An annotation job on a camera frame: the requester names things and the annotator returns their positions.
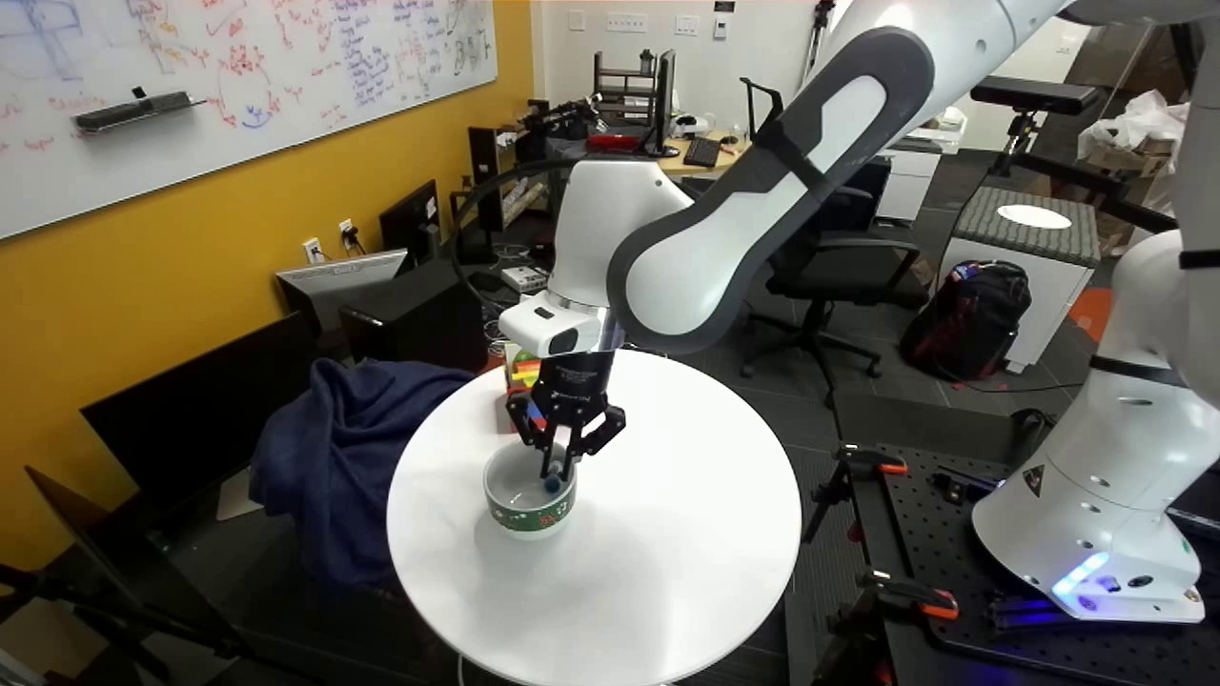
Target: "white tabletop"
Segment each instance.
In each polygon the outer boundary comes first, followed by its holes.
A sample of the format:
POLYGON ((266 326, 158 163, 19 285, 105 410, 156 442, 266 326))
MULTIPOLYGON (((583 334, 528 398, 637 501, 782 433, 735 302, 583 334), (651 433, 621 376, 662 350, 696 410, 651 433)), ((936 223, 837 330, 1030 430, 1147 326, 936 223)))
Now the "white tabletop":
POLYGON ((518 442, 493 369, 425 415, 387 489, 393 566, 466 659, 509 680, 674 680, 738 649, 782 599, 800 490, 782 442, 720 379, 615 354, 623 430, 578 463, 541 537, 482 506, 487 457, 518 442))

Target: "blue jacket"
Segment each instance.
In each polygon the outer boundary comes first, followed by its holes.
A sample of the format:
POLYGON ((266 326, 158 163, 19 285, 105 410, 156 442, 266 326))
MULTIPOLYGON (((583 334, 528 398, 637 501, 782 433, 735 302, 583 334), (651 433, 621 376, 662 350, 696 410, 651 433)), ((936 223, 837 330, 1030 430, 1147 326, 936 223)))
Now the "blue jacket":
POLYGON ((293 514, 311 564, 341 585, 393 584, 383 500, 416 426, 470 373, 425 360, 311 360, 310 388, 255 444, 252 500, 293 514))

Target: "office chair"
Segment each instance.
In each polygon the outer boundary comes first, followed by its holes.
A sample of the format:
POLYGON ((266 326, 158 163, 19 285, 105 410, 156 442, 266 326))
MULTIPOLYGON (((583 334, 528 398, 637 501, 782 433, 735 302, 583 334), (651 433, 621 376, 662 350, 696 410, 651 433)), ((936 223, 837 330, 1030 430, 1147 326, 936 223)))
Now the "office chair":
POLYGON ((927 302, 927 285, 911 273, 917 249, 869 231, 883 180, 888 161, 869 161, 790 243, 771 256, 764 290, 806 302, 806 309, 800 322, 756 311, 752 318, 776 322, 786 339, 756 350, 743 373, 756 373, 756 360, 775 350, 800 346, 827 376, 827 402, 833 402, 827 346, 866 358, 866 373, 875 373, 880 354, 827 330, 827 322, 837 302, 911 309, 927 302))
POLYGON ((83 619, 110 631, 105 640, 158 680, 174 674, 142 649, 146 631, 304 680, 424 686, 452 670, 425 655, 419 627, 387 599, 315 584, 283 517, 219 522, 166 561, 120 514, 105 514, 34 467, 27 476, 86 556, 64 584, 90 590, 73 590, 67 600, 76 609, 83 600, 83 619))

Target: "white robot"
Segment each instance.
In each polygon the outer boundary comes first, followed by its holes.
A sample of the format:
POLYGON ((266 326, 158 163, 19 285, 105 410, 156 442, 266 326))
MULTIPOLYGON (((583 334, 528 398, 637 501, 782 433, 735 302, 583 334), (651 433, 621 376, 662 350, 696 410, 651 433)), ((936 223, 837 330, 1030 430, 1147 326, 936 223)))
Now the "white robot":
POLYGON ((764 256, 856 163, 945 110, 1045 19, 1197 22, 1204 58, 1180 141, 1180 231, 1122 259, 1091 379, 1045 444, 987 500, 982 547, 1077 619, 1204 617, 1199 564, 1167 506, 1220 457, 1220 0, 853 0, 820 72, 696 200, 655 163, 590 161, 559 204, 550 290, 500 326, 541 358, 716 341, 764 256))

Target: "bag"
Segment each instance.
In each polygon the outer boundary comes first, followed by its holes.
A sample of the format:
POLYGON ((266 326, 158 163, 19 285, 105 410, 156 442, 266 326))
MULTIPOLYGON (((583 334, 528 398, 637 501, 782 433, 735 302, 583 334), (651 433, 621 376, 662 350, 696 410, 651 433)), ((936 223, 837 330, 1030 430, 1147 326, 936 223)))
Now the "bag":
POLYGON ((987 376, 1017 339, 1030 278, 1017 261, 963 259, 911 318, 900 354, 945 379, 987 376))

